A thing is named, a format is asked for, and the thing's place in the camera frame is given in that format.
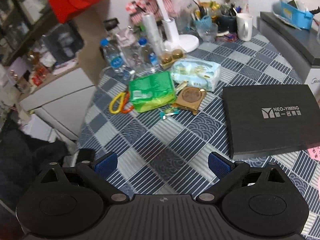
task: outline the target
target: pen holder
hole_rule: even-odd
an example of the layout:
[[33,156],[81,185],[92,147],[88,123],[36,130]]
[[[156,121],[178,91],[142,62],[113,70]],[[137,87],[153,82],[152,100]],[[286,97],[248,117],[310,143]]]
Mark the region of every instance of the pen holder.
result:
[[207,28],[212,27],[212,20],[209,15],[202,17],[201,20],[195,20],[193,21],[193,23],[197,29],[201,27],[207,27]]
[[219,32],[224,32],[225,30],[229,30],[230,33],[237,33],[237,17],[236,16],[226,16],[220,15],[218,16],[215,22],[219,29]]

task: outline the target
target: blue plastic basket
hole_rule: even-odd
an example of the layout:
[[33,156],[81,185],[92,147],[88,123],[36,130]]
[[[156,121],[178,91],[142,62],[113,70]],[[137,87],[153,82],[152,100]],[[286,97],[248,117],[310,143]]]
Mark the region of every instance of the blue plastic basket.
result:
[[210,28],[212,27],[212,20],[211,17],[206,15],[203,16],[201,20],[195,20],[193,21],[193,23],[195,24],[195,27],[197,29],[204,27],[204,28]]
[[281,16],[299,28],[310,30],[312,25],[313,14],[303,12],[280,0]]

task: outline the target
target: black cloth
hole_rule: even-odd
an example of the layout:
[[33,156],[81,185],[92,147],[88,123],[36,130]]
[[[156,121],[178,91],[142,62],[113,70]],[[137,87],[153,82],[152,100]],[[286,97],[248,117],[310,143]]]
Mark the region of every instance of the black cloth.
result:
[[32,138],[14,124],[0,138],[0,199],[15,210],[39,172],[50,162],[61,162],[68,149],[59,140],[49,143]]

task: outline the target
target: green package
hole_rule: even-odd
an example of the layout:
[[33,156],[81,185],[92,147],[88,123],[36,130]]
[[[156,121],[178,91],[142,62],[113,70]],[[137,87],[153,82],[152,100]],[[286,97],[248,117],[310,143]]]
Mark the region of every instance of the green package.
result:
[[137,78],[129,84],[130,102],[138,113],[165,106],[176,100],[168,71]]

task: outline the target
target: blue bottle cap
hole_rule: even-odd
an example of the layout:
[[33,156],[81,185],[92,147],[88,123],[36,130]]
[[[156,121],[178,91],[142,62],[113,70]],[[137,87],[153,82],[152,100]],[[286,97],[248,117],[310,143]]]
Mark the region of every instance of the blue bottle cap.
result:
[[138,43],[140,44],[140,46],[146,45],[146,44],[147,44],[147,39],[144,38],[144,37],[141,37],[141,38],[138,40]]
[[100,41],[101,46],[107,46],[108,44],[109,44],[109,41],[107,39],[103,39],[102,41]]

